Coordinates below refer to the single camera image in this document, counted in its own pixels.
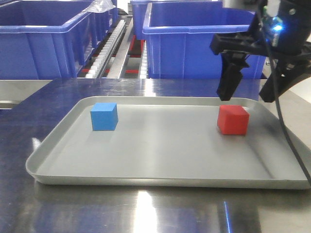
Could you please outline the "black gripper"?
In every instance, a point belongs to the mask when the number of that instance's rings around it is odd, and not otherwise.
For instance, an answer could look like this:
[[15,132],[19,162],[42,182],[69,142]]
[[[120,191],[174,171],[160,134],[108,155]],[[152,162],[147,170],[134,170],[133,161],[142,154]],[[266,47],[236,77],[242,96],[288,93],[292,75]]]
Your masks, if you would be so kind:
[[221,53],[222,72],[217,94],[230,100],[242,80],[241,70],[248,68],[247,54],[277,60],[276,89],[273,76],[259,92],[264,102],[275,101],[311,75],[311,2],[309,0],[259,0],[254,18],[245,32],[218,33],[210,48]]

